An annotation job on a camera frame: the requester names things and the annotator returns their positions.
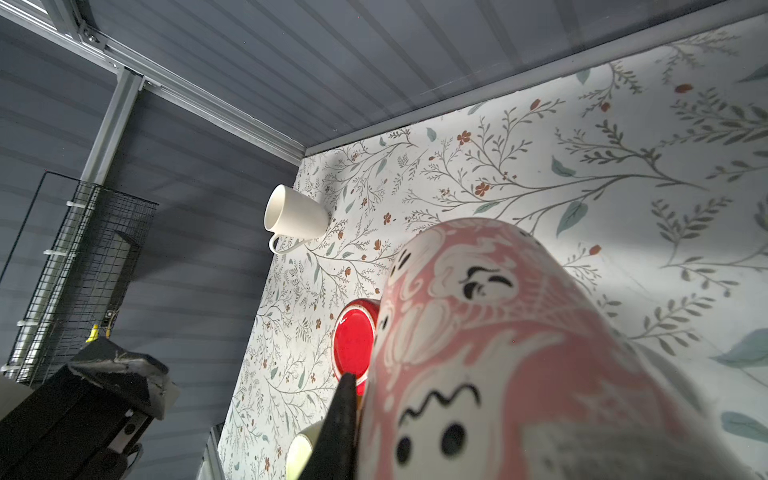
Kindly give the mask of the light green mug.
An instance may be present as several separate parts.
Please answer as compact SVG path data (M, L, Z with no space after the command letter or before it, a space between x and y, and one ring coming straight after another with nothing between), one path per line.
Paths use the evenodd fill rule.
M286 455L286 480L297 480L308 463L322 430L320 420L301 430L291 441Z

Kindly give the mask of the white mug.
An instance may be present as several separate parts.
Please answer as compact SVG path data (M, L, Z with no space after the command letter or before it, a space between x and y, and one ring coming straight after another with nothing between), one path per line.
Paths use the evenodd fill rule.
M330 223L326 209L313 199L278 185L264 212L264 228L272 233L269 249L273 254L287 254L303 244L325 235ZM277 248L280 238L294 238L297 243L284 250Z

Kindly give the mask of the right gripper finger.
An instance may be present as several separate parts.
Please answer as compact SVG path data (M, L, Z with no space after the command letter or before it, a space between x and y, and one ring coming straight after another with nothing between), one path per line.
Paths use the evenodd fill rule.
M343 374L300 480L353 478L358 431L356 389L356 376Z

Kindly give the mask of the pink patterned mug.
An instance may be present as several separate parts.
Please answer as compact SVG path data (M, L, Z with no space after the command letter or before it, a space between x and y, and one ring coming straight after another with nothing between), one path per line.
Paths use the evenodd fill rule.
M531 235L424 230L386 280L359 479L745 479Z

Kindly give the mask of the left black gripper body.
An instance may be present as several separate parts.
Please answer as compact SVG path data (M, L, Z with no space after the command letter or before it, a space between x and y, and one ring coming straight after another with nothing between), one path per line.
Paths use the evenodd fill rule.
M4 479L124 479L180 395L152 356L99 338L1 420Z

